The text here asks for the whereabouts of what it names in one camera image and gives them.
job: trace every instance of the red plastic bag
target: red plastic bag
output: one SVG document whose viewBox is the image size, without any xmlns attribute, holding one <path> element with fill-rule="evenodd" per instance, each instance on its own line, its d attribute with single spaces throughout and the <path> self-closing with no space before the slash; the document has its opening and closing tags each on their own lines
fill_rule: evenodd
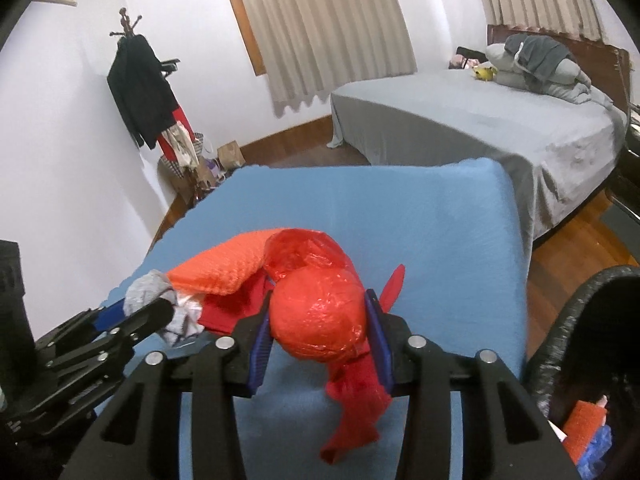
<svg viewBox="0 0 640 480">
<path fill-rule="evenodd" d="M 264 268 L 277 282 L 271 334 L 287 352 L 322 363 L 358 355 L 366 339 L 364 288 L 329 235 L 304 229 L 273 235 Z"/>
</svg>

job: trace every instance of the gray bedsheet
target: gray bedsheet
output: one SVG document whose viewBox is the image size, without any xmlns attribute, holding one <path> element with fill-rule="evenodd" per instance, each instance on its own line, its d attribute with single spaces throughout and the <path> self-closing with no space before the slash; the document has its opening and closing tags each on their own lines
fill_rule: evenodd
<svg viewBox="0 0 640 480">
<path fill-rule="evenodd" d="M 614 108 L 442 70 L 350 83 L 332 94 L 334 144 L 371 164 L 439 166 L 488 157 L 513 182 L 526 257 L 609 175 L 625 136 Z"/>
</svg>

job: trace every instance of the blue crumpled object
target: blue crumpled object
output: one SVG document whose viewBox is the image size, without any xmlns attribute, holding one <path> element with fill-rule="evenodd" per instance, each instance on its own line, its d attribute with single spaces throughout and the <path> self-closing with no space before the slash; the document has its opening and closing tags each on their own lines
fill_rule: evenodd
<svg viewBox="0 0 640 480">
<path fill-rule="evenodd" d="M 611 449 L 612 443 L 611 428 L 605 424 L 596 431 L 587 450 L 576 464 L 582 480 L 594 480 L 602 474 L 606 466 L 602 457 Z"/>
</svg>

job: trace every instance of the black container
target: black container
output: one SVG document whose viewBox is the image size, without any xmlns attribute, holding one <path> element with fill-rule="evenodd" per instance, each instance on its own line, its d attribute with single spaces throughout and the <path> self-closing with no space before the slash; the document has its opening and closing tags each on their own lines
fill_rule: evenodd
<svg viewBox="0 0 640 480">
<path fill-rule="evenodd" d="M 18 244 L 0 240 L 0 387 L 11 403 L 33 377 L 35 343 L 24 310 Z"/>
<path fill-rule="evenodd" d="M 583 284 L 527 364 L 524 384 L 562 427 L 578 400 L 609 397 L 613 446 L 598 480 L 640 478 L 640 268 L 612 267 Z"/>
</svg>

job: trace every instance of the checkered bag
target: checkered bag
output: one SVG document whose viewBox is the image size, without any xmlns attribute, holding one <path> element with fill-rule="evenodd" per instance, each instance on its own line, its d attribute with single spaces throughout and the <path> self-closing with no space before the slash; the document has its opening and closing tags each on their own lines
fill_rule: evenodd
<svg viewBox="0 0 640 480">
<path fill-rule="evenodd" d="M 196 140 L 193 141 L 193 147 L 196 150 L 196 155 L 200 156 L 202 154 L 202 145 L 204 143 L 204 135 L 199 134 L 198 132 L 194 132 L 193 135 L 196 138 Z M 169 169 L 169 171 L 171 171 L 175 176 L 178 176 L 180 178 L 184 177 L 184 172 L 182 171 L 182 168 L 177 162 L 173 162 L 169 160 L 164 155 L 160 157 L 160 160 Z"/>
</svg>

